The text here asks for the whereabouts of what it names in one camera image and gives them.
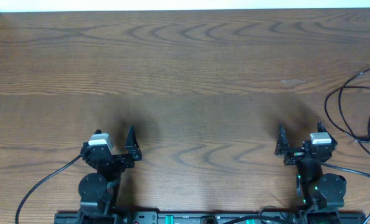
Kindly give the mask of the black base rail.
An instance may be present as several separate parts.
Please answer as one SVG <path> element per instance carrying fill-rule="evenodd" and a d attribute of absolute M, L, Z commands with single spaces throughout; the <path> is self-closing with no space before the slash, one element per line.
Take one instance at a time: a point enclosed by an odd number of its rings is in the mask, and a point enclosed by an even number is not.
<path fill-rule="evenodd" d="M 365 221 L 365 214 L 352 212 L 311 212 L 307 215 L 267 210 L 252 213 L 174 213 L 137 211 L 131 214 L 102 215 L 85 212 L 61 212 L 55 214 L 54 224 L 274 224 L 274 223 L 355 223 Z"/>

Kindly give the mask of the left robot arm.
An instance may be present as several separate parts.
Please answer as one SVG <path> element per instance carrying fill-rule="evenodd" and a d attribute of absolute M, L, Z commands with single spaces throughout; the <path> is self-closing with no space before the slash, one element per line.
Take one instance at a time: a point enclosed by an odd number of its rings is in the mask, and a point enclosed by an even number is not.
<path fill-rule="evenodd" d="M 110 135 L 99 129 L 83 143 L 80 157 L 95 172 L 86 175 L 78 185 L 81 197 L 78 223 L 133 222 L 133 212 L 116 208 L 122 173 L 134 168 L 136 161 L 142 160 L 132 126 L 128 130 L 124 148 L 127 150 L 125 154 L 112 153 Z"/>

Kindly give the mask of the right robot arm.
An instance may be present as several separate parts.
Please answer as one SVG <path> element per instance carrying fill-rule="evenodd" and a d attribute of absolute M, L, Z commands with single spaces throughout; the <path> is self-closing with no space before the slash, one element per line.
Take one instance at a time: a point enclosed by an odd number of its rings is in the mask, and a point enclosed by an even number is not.
<path fill-rule="evenodd" d="M 338 209 L 344 207 L 346 179 L 324 173 L 322 163 L 332 157 L 337 141 L 324 125 L 317 123 L 317 132 L 310 134 L 301 147 L 291 147 L 283 125 L 278 127 L 274 154 L 283 157 L 286 166 L 296 166 L 296 190 L 303 199 L 298 209 L 299 223 L 339 223 Z"/>

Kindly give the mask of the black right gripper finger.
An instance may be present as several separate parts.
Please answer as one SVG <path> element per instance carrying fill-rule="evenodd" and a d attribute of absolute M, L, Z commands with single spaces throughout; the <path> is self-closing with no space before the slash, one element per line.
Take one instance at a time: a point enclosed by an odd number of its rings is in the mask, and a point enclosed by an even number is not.
<path fill-rule="evenodd" d="M 331 144 L 336 144 L 335 138 L 326 130 L 324 124 L 321 121 L 317 122 L 317 130 L 318 130 L 318 133 L 327 132 L 331 136 L 331 139 L 332 139 Z"/>
<path fill-rule="evenodd" d="M 284 156 L 290 150 L 285 128 L 282 124 L 278 127 L 278 139 L 274 154 L 276 156 Z"/>

